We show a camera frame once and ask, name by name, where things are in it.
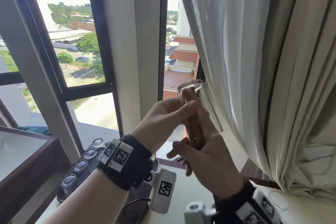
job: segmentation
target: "hand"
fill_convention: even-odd
[[[173,150],[167,157],[179,154],[190,164],[204,187],[220,199],[230,197],[242,189],[243,178],[233,163],[223,137],[210,120],[209,113],[200,107],[197,117],[204,135],[204,147],[198,151],[185,141],[174,142]]]
[[[184,103],[181,98],[159,101],[131,132],[131,135],[151,153],[155,153],[178,125],[196,113],[199,106],[197,101]]]

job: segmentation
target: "left hand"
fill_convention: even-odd
[[[181,98],[159,101],[131,132],[151,153],[155,153],[167,141],[174,129],[196,113],[198,101],[184,103]]]

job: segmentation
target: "black cable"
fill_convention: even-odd
[[[138,198],[138,199],[136,199],[136,200],[133,200],[133,201],[129,202],[129,203],[128,203],[127,205],[125,205],[121,210],[125,209],[125,208],[128,207],[130,204],[133,204],[133,203],[135,203],[135,202],[137,202],[137,201],[147,201],[147,202],[150,202],[151,199],[150,199],[150,198]]]

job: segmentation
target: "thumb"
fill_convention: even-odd
[[[178,141],[173,142],[173,150],[188,161],[191,166],[197,165],[197,163],[202,161],[202,158],[205,155],[203,152],[196,150],[186,143]]]
[[[198,101],[192,100],[175,112],[167,114],[166,119],[170,120],[175,125],[179,125],[182,121],[195,114],[199,106],[200,104]]]

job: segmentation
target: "qr-like code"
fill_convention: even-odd
[[[128,156],[129,156],[128,152],[122,149],[118,149],[112,160],[123,166]]]
[[[273,219],[273,217],[274,217],[274,213],[275,213],[275,209],[274,209],[274,207],[271,205],[271,203],[267,200],[266,197],[263,197],[263,198],[262,198],[261,206],[262,206],[262,208],[265,210],[265,212],[267,213],[267,215],[268,215],[271,219]]]
[[[111,153],[114,151],[114,149],[116,148],[116,146],[112,143],[110,143],[107,148],[104,150],[104,154],[109,157],[111,155]]]
[[[159,194],[169,197],[172,184],[170,182],[162,181],[159,188]]]
[[[246,216],[244,224],[265,224],[256,212],[250,213]]]

